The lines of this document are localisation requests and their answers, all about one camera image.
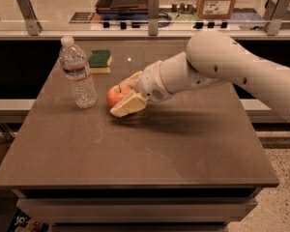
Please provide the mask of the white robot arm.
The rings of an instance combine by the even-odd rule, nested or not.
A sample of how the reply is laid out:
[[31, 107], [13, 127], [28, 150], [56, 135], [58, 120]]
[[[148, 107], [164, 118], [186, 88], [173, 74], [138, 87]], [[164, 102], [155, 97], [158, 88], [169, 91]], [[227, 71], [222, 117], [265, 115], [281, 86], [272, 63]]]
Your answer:
[[219, 31], [199, 31], [186, 50], [157, 61], [122, 83], [131, 88], [111, 109], [115, 117], [143, 110], [149, 102], [231, 82], [290, 123], [290, 68], [262, 59]]

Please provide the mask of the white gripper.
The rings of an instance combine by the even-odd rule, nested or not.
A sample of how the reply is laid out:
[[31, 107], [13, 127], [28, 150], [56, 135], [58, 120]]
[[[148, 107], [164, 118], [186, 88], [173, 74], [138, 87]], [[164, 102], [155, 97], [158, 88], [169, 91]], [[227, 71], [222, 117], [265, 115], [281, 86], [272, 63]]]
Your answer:
[[[162, 61], [147, 66], [143, 71], [138, 71], [120, 82], [134, 90], [139, 90], [150, 102], [163, 102], [172, 97], [164, 87], [160, 77]], [[115, 117], [124, 117], [129, 114], [143, 110], [147, 105], [147, 99], [140, 93], [131, 91], [119, 101], [110, 113]]]

